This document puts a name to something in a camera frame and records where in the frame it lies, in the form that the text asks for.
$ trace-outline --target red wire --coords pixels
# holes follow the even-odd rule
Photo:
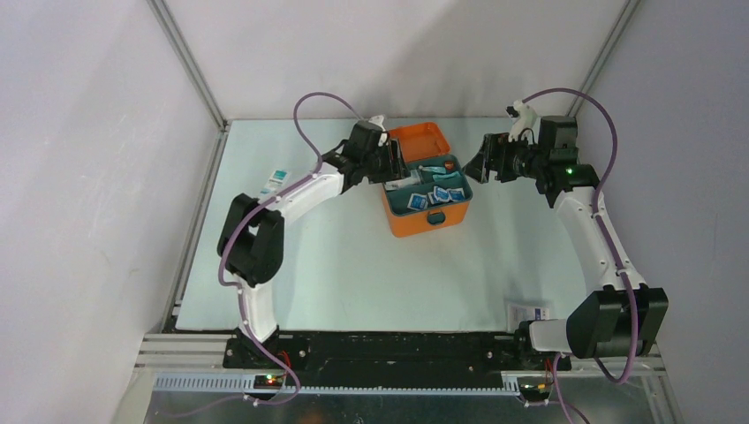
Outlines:
[[[291,358],[289,358],[289,354],[286,353],[286,351],[280,351],[281,355],[284,357],[284,362],[286,362],[286,366],[291,368]]]

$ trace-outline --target blue packet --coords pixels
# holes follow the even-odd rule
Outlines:
[[[438,185],[435,185],[435,190],[433,191],[433,194],[435,195],[435,199],[441,203],[446,203],[450,201],[450,193]]]
[[[426,172],[432,172],[434,174],[446,174],[447,170],[443,166],[424,166],[419,165],[419,170],[425,170]]]
[[[411,199],[408,200],[409,209],[424,210],[427,206],[427,196],[418,193],[411,194]]]
[[[460,172],[455,171],[447,175],[433,175],[432,178],[434,179],[434,181],[442,181],[443,179],[450,179],[450,178],[458,177],[459,175],[460,175]]]
[[[462,188],[448,188],[447,193],[450,194],[451,201],[464,201],[465,192]]]

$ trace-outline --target paper label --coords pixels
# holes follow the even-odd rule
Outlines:
[[[285,170],[273,171],[273,173],[270,174],[270,178],[268,178],[268,182],[265,183],[265,186],[260,190],[260,196],[277,192],[278,189],[284,185],[284,181],[288,178],[289,172]]]
[[[547,320],[551,315],[547,307],[527,307],[514,303],[507,304],[507,330],[515,331],[523,321]]]

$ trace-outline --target small package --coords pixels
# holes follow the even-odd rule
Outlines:
[[[435,196],[435,200],[441,203],[447,203],[450,201],[450,193],[438,185],[435,185],[435,190],[432,193]]]
[[[460,177],[460,172],[455,171],[447,175],[437,175],[435,174],[432,178],[435,179],[435,181],[442,181],[443,179],[450,179],[450,178],[456,178]]]
[[[462,188],[449,188],[447,189],[447,193],[450,194],[450,200],[451,201],[464,201],[465,200],[465,192]]]
[[[408,200],[408,208],[412,210],[424,210],[428,206],[427,196],[424,194],[413,193]]]
[[[440,204],[441,202],[435,198],[435,194],[433,192],[427,193],[427,197],[429,198],[429,204],[434,206],[437,204]]]
[[[400,190],[401,188],[408,186],[417,186],[421,184],[421,176],[418,170],[411,170],[411,176],[408,178],[399,179],[396,181],[388,181],[385,183],[385,191],[392,192],[393,190]]]
[[[419,170],[425,170],[426,172],[432,172],[433,174],[446,174],[447,173],[447,171],[442,166],[419,165]]]

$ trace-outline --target toolbox lid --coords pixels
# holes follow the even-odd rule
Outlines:
[[[450,144],[434,122],[401,126],[390,130],[389,133],[391,138],[400,141],[403,159],[406,162],[447,155],[450,152]]]

